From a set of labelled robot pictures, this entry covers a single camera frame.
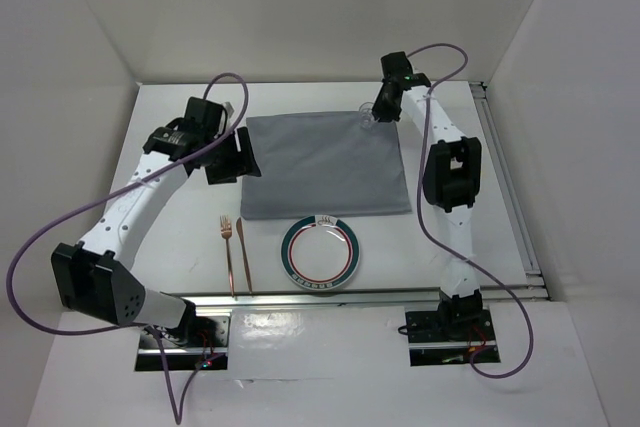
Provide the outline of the clear plastic cup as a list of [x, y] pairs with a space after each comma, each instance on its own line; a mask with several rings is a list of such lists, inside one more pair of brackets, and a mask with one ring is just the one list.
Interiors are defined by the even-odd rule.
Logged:
[[359, 125], [366, 130], [371, 130], [376, 125], [373, 107], [373, 102], [364, 102], [358, 109]]

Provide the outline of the copper fork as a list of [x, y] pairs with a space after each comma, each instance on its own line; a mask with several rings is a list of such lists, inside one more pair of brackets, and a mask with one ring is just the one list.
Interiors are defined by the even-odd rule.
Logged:
[[231, 220], [228, 215], [222, 215], [220, 217], [220, 233], [225, 243], [225, 255], [227, 265], [227, 275], [229, 281], [229, 290], [232, 298], [236, 297], [235, 282], [233, 274], [232, 254], [231, 254], [231, 238], [232, 238], [232, 226]]

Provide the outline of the grey cloth placemat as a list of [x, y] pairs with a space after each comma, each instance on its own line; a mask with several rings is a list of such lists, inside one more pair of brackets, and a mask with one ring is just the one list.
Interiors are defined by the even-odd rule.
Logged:
[[242, 181], [247, 220], [411, 211], [397, 127], [361, 125], [355, 111], [250, 117], [259, 177]]

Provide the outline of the white plate green red rim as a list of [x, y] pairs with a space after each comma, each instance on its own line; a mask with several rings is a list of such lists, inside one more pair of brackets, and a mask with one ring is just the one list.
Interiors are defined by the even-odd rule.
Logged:
[[298, 220], [286, 231], [280, 247], [286, 276], [314, 293], [344, 288], [356, 273], [360, 257], [355, 232], [329, 215]]

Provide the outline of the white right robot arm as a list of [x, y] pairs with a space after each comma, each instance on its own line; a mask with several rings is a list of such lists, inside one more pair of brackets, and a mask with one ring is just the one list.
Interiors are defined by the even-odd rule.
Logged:
[[416, 72], [405, 52], [381, 58], [382, 85], [372, 107], [375, 122], [397, 122], [406, 115], [423, 137], [418, 193], [433, 208], [436, 245], [449, 257], [442, 272], [436, 320], [407, 333], [428, 330], [446, 340], [471, 335], [481, 318], [483, 299], [475, 269], [472, 209], [480, 191], [482, 145], [467, 136], [435, 99], [430, 80]]

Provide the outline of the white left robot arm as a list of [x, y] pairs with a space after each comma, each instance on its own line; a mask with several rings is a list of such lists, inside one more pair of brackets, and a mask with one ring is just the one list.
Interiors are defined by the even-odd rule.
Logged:
[[193, 302], [145, 287], [131, 270], [155, 220], [195, 170], [211, 185], [260, 176], [249, 132], [231, 127], [232, 114], [228, 102], [191, 97], [183, 116], [149, 135], [128, 192], [78, 242], [52, 253], [64, 307], [119, 327], [153, 326], [176, 346], [215, 332]]

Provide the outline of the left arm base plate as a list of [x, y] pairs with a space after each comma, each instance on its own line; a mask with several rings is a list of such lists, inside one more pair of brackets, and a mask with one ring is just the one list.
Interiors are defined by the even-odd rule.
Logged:
[[[187, 372], [196, 367], [204, 371], [226, 370], [230, 327], [231, 315], [225, 312], [210, 316], [206, 328], [200, 328], [189, 340], [178, 340], [164, 328], [155, 327], [165, 352], [168, 370]], [[140, 333], [134, 370], [163, 370], [158, 342], [148, 328]]]

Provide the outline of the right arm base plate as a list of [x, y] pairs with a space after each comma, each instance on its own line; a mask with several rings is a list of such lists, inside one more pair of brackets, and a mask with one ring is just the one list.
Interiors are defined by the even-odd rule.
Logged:
[[435, 311], [409, 311], [398, 333], [408, 341], [413, 367], [468, 364], [472, 354], [476, 354], [477, 364], [500, 362], [488, 309], [476, 320], [450, 326], [445, 326]]

